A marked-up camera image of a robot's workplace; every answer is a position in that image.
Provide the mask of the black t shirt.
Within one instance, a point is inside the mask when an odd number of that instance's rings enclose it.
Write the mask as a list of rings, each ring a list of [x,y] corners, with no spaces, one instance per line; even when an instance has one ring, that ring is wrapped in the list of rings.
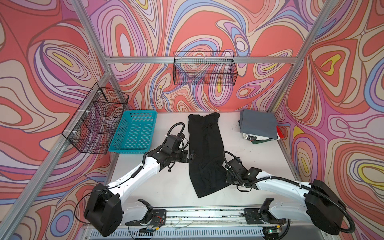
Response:
[[[219,113],[189,115],[189,150],[194,154],[194,159],[189,164],[189,174],[198,198],[229,186],[226,182],[227,171],[223,167],[225,149],[219,118]]]

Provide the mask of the teal plastic basket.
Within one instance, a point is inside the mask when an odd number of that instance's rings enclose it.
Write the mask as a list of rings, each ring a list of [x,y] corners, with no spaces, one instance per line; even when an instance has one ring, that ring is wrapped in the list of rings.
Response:
[[[138,155],[149,151],[158,113],[152,110],[125,111],[111,141],[109,151]]]

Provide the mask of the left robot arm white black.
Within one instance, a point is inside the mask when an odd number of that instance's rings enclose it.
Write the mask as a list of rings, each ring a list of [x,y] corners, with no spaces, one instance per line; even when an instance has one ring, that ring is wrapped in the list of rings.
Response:
[[[165,140],[157,148],[144,153],[139,165],[118,180],[108,185],[98,184],[86,195],[84,224],[93,226],[103,237],[111,235],[121,224],[137,224],[159,228],[164,218],[154,213],[147,201],[139,199],[126,203],[129,196],[144,182],[175,163],[189,163],[189,152],[183,133],[185,124],[174,124]]]

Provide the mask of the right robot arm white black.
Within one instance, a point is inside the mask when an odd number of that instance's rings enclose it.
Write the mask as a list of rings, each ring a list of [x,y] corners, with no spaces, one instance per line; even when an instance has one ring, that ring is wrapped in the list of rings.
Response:
[[[238,191],[267,191],[290,199],[282,203],[267,198],[259,209],[261,217],[311,222],[322,232],[334,236],[355,232],[356,224],[345,203],[323,181],[293,181],[258,168],[246,169],[239,157],[228,151],[223,152],[223,157],[226,156],[232,157],[230,161],[224,159],[226,181]]]

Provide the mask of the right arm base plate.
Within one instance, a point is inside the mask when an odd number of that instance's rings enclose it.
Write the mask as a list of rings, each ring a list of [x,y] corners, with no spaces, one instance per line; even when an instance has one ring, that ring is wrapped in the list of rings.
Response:
[[[248,225],[284,225],[287,223],[286,219],[277,219],[269,212],[269,210],[261,210],[259,208],[244,209],[241,216],[246,219]]]

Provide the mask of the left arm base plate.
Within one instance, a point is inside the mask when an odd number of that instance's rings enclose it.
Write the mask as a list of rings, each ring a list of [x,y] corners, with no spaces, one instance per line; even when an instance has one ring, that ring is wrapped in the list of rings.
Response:
[[[143,219],[126,222],[126,226],[155,226],[161,227],[166,223],[167,210],[154,209],[148,210]]]

